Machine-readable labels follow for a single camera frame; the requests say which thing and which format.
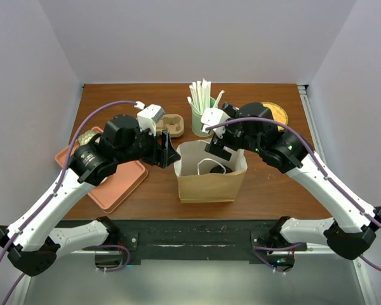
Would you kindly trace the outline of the brown paper bag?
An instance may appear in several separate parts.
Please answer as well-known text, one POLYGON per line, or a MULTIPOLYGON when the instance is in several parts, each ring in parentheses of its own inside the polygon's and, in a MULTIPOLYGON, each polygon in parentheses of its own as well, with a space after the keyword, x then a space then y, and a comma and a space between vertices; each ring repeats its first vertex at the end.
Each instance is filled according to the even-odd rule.
POLYGON ((229 161, 204 151, 209 139, 184 142, 177 147, 181 159, 174 163, 181 203, 232 202, 236 199, 248 164, 242 149, 233 151, 229 161), (232 173, 210 173, 214 166, 228 166, 232 173))

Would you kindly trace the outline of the cardboard cup carrier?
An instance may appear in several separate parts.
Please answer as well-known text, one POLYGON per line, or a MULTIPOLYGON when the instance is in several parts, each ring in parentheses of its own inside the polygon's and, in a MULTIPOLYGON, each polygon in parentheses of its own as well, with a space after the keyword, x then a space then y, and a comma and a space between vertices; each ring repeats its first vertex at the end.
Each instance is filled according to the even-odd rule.
POLYGON ((157 135, 161 135, 162 131, 167 131, 171 138, 181 137, 184 130, 184 119, 179 114, 165 114, 156 125, 157 135))

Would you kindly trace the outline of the black cup lid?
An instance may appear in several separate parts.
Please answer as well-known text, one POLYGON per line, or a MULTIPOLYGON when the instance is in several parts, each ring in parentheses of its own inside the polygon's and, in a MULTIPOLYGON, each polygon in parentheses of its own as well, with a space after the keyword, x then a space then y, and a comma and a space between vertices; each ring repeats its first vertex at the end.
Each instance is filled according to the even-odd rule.
POLYGON ((232 172, 233 172, 233 170, 231 168, 229 168, 228 166, 220 166, 220 165, 214 166, 210 170, 210 173, 219 173, 219 174, 228 174, 228 173, 232 173, 232 172))

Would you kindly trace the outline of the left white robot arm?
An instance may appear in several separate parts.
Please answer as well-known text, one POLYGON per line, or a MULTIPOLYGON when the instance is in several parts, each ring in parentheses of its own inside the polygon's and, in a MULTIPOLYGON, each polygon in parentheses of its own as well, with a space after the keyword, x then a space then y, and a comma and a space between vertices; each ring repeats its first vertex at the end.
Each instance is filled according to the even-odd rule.
POLYGON ((95 246, 114 248, 120 232, 108 217, 73 228, 56 226, 81 198, 114 175, 118 165, 138 160, 166 168, 180 155, 169 132, 157 134, 131 116, 117 115, 102 133, 75 148, 67 168, 29 211, 11 225, 0 226, 0 246, 12 265, 37 276, 71 252, 95 246))

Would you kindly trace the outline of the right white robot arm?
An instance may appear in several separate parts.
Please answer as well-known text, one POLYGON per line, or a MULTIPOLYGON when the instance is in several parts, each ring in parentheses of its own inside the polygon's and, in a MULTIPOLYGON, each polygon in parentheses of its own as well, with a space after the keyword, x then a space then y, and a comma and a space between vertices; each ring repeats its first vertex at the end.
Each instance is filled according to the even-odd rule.
POLYGON ((326 245, 344 259, 362 256, 381 229, 381 207, 374 207, 351 191, 321 161, 298 132, 275 121, 260 102, 240 108, 225 103, 204 110, 203 131, 214 136, 205 151, 229 160, 240 149, 298 182, 330 213, 328 219, 282 217, 270 230, 267 251, 288 250, 303 243, 326 245))

